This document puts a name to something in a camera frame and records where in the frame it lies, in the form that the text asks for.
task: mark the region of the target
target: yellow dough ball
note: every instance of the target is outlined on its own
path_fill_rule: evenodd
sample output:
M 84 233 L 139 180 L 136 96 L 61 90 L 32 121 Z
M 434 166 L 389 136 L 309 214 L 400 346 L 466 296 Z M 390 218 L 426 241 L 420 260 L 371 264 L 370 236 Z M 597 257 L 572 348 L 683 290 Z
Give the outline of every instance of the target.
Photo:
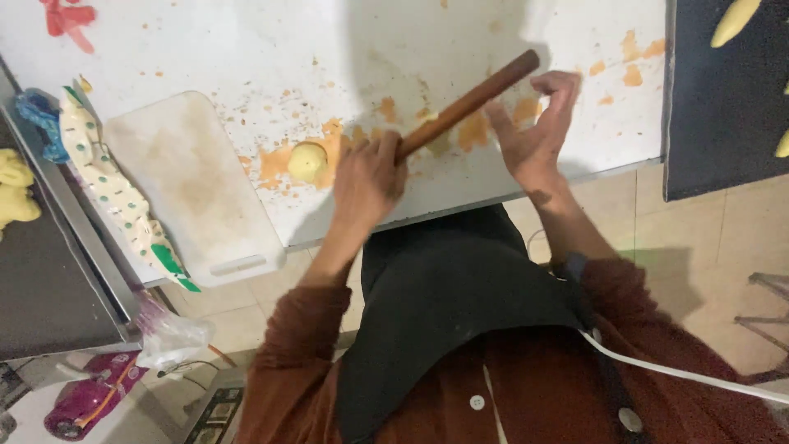
M 296 179 L 312 183 L 326 164 L 326 151 L 320 145 L 304 143 L 297 145 L 290 154 L 288 172 Z

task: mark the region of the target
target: hand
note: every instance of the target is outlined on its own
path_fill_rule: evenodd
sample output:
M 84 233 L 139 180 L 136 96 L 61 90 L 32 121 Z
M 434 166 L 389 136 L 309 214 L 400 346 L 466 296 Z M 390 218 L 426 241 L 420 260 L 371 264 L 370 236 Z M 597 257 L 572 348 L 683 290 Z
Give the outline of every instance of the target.
M 406 163 L 395 165 L 400 134 L 387 131 L 383 138 L 362 141 L 346 149 L 337 165 L 335 217 L 332 225 L 362 234 L 370 231 L 397 205 L 406 188 Z
M 533 198 L 534 194 L 564 182 L 557 160 L 570 129 L 581 76 L 551 71 L 532 78 L 531 83 L 535 91 L 551 97 L 535 126 L 518 131 L 500 103 L 488 103 L 485 111 L 499 138 L 507 170 Z

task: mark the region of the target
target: tiled floor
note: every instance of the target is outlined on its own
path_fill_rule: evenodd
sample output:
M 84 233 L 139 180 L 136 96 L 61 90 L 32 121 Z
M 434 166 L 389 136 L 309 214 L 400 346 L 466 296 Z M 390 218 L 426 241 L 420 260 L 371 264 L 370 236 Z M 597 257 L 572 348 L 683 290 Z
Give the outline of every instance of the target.
M 773 368 L 786 354 L 732 320 L 789 312 L 789 304 L 766 289 L 747 285 L 755 271 L 789 274 L 789 175 L 670 204 L 661 197 L 662 180 L 663 166 L 657 165 L 573 189 L 608 241 L 648 270 L 653 297 L 677 322 L 744 374 Z M 540 230 L 526 199 L 505 207 L 525 239 Z M 276 273 L 200 294 L 173 285 L 164 290 L 182 315 L 215 323 L 215 346 L 249 350 L 261 342 L 277 298 L 297 283 L 317 250 L 290 254 Z M 536 262 L 548 261 L 543 233 L 534 236 L 530 252 Z M 361 320 L 360 265 L 357 260 L 351 272 L 353 299 L 343 331 L 358 328 Z M 789 341 L 789 327 L 770 331 Z

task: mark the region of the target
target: plastic bag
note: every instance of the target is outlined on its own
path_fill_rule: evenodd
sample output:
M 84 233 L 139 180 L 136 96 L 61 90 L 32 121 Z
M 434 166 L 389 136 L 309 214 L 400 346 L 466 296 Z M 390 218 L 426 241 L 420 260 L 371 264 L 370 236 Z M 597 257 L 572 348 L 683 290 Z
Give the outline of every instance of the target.
M 209 321 L 182 318 L 151 296 L 136 295 L 140 302 L 136 323 L 143 332 L 143 351 L 137 365 L 165 370 L 204 350 L 214 337 L 215 327 Z

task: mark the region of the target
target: white table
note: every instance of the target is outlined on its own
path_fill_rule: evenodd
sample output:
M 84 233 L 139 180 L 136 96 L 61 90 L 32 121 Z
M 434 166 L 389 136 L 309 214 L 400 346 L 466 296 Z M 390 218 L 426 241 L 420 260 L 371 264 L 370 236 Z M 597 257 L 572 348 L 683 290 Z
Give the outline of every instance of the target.
M 665 33 L 664 0 L 82 4 L 97 8 L 96 22 L 84 28 L 94 55 L 67 37 L 48 36 L 38 2 L 0 3 L 0 55 L 20 86 L 58 94 L 60 85 L 82 74 L 92 83 L 88 98 L 102 120 L 179 92 L 202 92 L 224 119 L 284 246 L 323 238 L 331 190 L 298 185 L 286 175 L 274 178 L 265 168 L 261 178 L 266 153 L 319 137 L 332 119 L 348 136 L 355 126 L 367 134 L 389 127 L 406 132 L 416 127 L 422 108 L 440 111 L 528 48 L 540 54 L 540 71 L 585 75 L 560 157 L 568 177 L 660 156 L 664 57 L 654 50 Z M 655 44 L 624 62 L 633 52 L 633 44 L 623 45 L 629 30 L 639 50 Z M 591 76 L 599 61 L 606 69 Z M 628 69 L 639 71 L 640 86 L 625 85 Z M 515 107 L 533 94 L 523 81 L 503 99 Z M 387 97 L 393 110 L 382 106 Z M 406 196 L 387 223 L 518 196 L 495 138 L 472 133 L 479 137 L 475 145 L 456 129 L 441 156 L 423 149 L 409 162 Z

